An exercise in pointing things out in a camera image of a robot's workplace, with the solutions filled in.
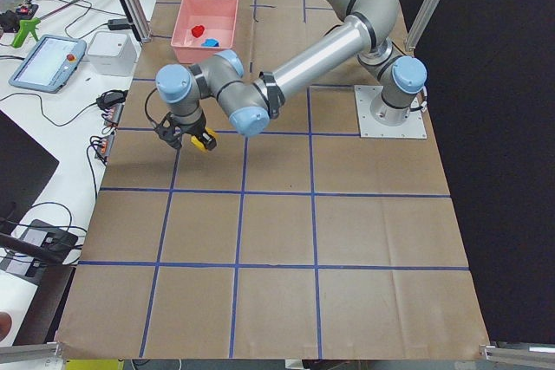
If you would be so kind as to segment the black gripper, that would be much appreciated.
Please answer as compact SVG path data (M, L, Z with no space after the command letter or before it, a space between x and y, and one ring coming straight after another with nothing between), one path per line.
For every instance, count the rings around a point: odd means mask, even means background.
M155 126L155 132L161 140L175 150L181 149L181 137L184 134L193 136L202 133L199 136L199 142L205 151L210 152L216 147L216 137L211 133L203 133L205 128L206 117L204 114L201 114L192 124L184 124L179 123L176 117L168 112L161 123Z

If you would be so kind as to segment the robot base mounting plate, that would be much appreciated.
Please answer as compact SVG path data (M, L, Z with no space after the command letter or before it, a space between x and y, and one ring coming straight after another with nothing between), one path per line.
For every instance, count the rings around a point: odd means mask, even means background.
M359 135L363 139L426 140L428 138L418 100L395 109L382 99L382 86L355 85Z

